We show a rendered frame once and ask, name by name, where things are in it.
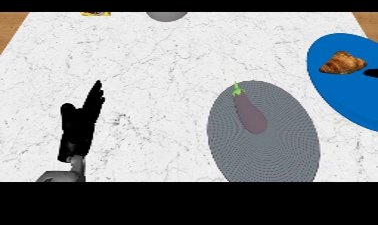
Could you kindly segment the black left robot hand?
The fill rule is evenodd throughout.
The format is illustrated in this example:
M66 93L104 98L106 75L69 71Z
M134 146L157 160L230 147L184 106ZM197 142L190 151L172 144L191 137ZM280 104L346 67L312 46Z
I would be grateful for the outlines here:
M60 106L63 131L57 152L60 162L67 163L75 155L84 157L88 154L103 102L101 82L95 81L82 107L76 108L70 103Z

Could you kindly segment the brown croissant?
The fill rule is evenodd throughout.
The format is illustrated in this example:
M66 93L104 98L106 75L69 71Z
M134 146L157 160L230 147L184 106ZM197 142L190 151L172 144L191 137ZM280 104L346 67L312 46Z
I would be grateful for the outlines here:
M354 57L348 52L338 51L320 66L318 71L327 74L351 74L366 67L367 63L361 58Z

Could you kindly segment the grey round object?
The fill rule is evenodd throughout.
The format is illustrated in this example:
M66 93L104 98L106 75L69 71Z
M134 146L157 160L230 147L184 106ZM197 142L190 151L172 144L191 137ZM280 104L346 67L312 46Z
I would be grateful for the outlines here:
M172 22L185 16L185 12L147 12L147 16L159 22Z

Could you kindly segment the grey textured round plate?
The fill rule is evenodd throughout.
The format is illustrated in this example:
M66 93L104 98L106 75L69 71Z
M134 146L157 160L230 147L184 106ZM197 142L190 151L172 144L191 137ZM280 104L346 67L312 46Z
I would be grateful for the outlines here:
M213 162L230 182L309 182L320 147L311 118L292 95L262 81L242 81L247 100L267 119L252 134L239 120L231 88L218 95L208 116L206 135Z

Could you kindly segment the purple eggplant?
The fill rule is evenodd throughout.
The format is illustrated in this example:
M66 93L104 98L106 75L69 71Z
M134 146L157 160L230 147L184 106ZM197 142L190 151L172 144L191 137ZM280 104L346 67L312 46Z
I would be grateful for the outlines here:
M250 103L246 92L237 82L233 83L231 97L239 121L244 129L255 135L261 134L267 129L267 119Z

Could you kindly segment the blue oval placemat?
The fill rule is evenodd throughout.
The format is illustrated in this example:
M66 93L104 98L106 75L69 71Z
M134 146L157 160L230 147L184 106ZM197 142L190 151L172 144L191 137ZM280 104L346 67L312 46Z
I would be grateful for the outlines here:
M351 74L321 73L320 66L336 51L345 51L366 61L366 67ZM378 131L378 78L363 74L378 69L378 43L346 33L321 36L307 51L307 73L318 95L335 111L361 127Z

